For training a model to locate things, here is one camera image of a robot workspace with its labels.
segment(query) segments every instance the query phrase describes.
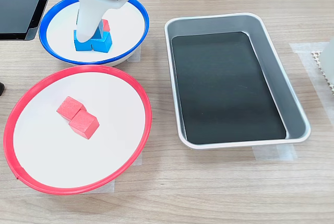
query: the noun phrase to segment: white tape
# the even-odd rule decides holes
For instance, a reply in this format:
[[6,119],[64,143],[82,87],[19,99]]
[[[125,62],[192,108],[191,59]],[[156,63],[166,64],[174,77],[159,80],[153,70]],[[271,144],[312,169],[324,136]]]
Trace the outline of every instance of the white tape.
[[140,166],[142,165],[142,152],[138,156],[138,158],[135,160],[135,162],[132,164],[132,166]]
[[85,192],[84,194],[105,194],[105,193],[113,193],[113,192],[115,192],[115,180],[95,190]]
[[294,53],[301,59],[308,76],[331,123],[334,124],[334,98],[317,62],[312,57],[313,51],[323,51],[329,42],[290,44]]
[[136,49],[136,51],[133,53],[133,55],[127,59],[129,62],[140,62],[140,56],[141,56],[141,45]]
[[[142,153],[140,153],[135,162],[132,164],[132,166],[140,166],[140,165],[142,165]],[[115,192],[115,180],[95,190],[85,192],[84,194],[105,194],[114,192]]]
[[295,160],[297,154],[293,144],[253,146],[256,160]]

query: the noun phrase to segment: metal tray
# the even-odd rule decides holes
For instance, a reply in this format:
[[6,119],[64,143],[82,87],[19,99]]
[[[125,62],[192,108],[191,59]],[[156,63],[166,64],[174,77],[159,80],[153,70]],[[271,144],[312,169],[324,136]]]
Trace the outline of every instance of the metal tray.
[[[226,128],[228,125],[224,125],[224,122],[222,122],[221,123],[222,142],[219,142],[219,136],[217,137],[217,134],[215,136],[216,139],[213,142],[210,142],[210,140],[209,141],[206,140],[204,143],[194,142],[192,139],[187,138],[187,136],[189,137],[189,134],[187,135],[186,131],[187,129],[185,127],[183,111],[181,108],[182,103],[184,103],[183,107],[185,108],[185,105],[187,105],[186,104],[187,101],[186,102],[182,101],[180,97],[180,90],[178,84],[180,83],[180,80],[179,81],[177,80],[178,77],[177,75],[179,74],[179,72],[177,72],[176,70],[177,68],[175,65],[176,62],[174,58],[175,49],[173,49],[173,39],[176,39],[176,37],[208,36],[214,34],[217,35],[224,34],[226,38],[226,36],[229,37],[230,35],[231,36],[233,35],[227,33],[237,33],[237,32],[244,33],[243,35],[246,38],[248,37],[247,41],[250,46],[249,48],[252,49],[256,65],[259,65],[259,70],[261,72],[260,75],[265,80],[264,84],[268,89],[269,97],[271,101],[273,101],[272,104],[274,105],[275,110],[278,113],[277,115],[279,115],[278,117],[281,120],[283,128],[285,128],[284,136],[279,139],[251,138],[246,140],[246,139],[231,138],[231,140],[229,139],[226,140],[226,138],[223,138],[224,127],[225,129],[228,129]],[[286,144],[286,143],[303,142],[309,137],[311,133],[311,126],[309,124],[309,121],[305,115],[305,112],[303,111],[300,102],[298,101],[298,98],[277,56],[277,53],[269,38],[269,34],[265,28],[265,25],[258,16],[249,13],[242,13],[242,14],[229,14],[220,16],[176,18],[170,20],[165,25],[165,35],[166,35],[166,43],[168,50],[169,67],[170,67],[178,135],[181,141],[186,146],[193,149],[212,149],[212,148],[241,147],[241,146],[255,146],[255,145],[268,145],[268,144]],[[216,70],[215,72],[217,72],[217,75],[224,76],[224,73],[221,73],[219,69],[215,70]],[[198,121],[197,126],[201,127],[202,123],[206,124],[207,126],[210,124],[208,122]],[[247,125],[241,124],[240,126],[241,128],[240,131],[238,132],[245,131],[243,129],[243,126]]]

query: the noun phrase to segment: black tray bottom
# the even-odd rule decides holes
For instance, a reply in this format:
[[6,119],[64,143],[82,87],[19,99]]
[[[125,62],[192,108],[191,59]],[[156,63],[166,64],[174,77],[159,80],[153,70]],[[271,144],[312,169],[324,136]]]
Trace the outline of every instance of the black tray bottom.
[[286,131],[248,36],[172,39],[187,140],[193,144],[284,139]]

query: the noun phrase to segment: red cube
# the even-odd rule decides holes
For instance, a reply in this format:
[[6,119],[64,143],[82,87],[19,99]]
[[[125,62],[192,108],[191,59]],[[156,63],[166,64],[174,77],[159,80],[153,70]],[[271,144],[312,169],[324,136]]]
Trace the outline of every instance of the red cube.
[[103,21],[103,31],[110,32],[109,22],[106,19],[102,19]]
[[73,131],[86,139],[92,137],[99,125],[98,119],[85,110],[80,110],[69,122]]
[[68,121],[71,121],[80,110],[86,111],[86,108],[82,103],[68,96],[57,109],[57,112]]

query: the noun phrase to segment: blue cube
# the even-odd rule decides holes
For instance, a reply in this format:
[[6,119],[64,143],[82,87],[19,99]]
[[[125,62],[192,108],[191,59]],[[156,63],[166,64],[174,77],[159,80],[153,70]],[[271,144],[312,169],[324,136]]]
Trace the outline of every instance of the blue cube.
[[109,32],[103,32],[102,39],[91,39],[90,43],[94,51],[107,53],[109,52],[111,45],[113,44]]
[[90,43],[90,40],[83,42],[83,43],[78,41],[77,30],[74,30],[74,45],[77,51],[91,51],[92,50],[92,45]]
[[103,37],[103,21],[101,20],[92,39],[102,39],[102,37]]

